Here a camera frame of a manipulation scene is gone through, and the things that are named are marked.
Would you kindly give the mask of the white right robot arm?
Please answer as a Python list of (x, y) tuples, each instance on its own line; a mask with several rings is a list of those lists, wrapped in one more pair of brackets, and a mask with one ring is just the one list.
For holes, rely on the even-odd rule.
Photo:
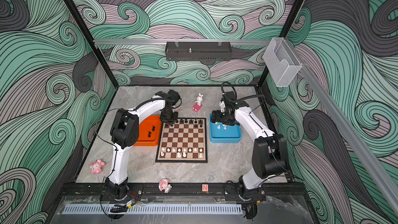
[(241, 183), (245, 190), (257, 189), (267, 179), (279, 176), (287, 171), (287, 156), (282, 155), (278, 159), (269, 152), (276, 143), (285, 146), (285, 139), (262, 123), (251, 108), (243, 106), (230, 112), (212, 111), (210, 121), (229, 126), (238, 123), (252, 138), (252, 168), (241, 177)]

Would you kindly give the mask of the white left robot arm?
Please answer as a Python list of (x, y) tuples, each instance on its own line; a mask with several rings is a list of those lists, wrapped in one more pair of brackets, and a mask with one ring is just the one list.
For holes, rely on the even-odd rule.
[(105, 185), (116, 199), (124, 199), (127, 195), (127, 164), (130, 149), (138, 141), (140, 124), (157, 111), (161, 112), (160, 121), (173, 124), (178, 113), (175, 105), (181, 100), (178, 92), (169, 90), (157, 92), (151, 99), (142, 102), (134, 108), (117, 110), (110, 129), (112, 144), (115, 146), (112, 158), (111, 172), (105, 179)]

